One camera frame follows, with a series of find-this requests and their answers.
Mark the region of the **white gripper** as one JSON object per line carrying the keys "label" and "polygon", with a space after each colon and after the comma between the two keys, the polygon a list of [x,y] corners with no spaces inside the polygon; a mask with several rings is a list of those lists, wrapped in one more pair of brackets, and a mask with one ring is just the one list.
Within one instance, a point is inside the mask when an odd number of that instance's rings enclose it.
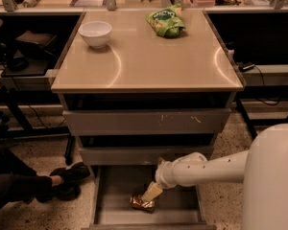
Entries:
{"label": "white gripper", "polygon": [[171,189],[177,185],[190,187],[199,184],[200,170],[206,162],[205,156],[198,152],[185,155],[175,161],[160,158],[156,169],[156,182],[150,183],[141,200],[150,202],[158,197],[163,189]]}

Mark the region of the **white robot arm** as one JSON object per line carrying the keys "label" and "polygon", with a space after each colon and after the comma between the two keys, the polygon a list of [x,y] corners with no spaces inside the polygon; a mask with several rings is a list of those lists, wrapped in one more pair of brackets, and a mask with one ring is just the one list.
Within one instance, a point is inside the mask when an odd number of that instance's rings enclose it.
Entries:
{"label": "white robot arm", "polygon": [[249,149],[232,155],[208,160],[193,152],[161,160],[155,179],[141,197],[145,202],[178,185],[242,183],[241,230],[288,230],[288,124],[264,129]]}

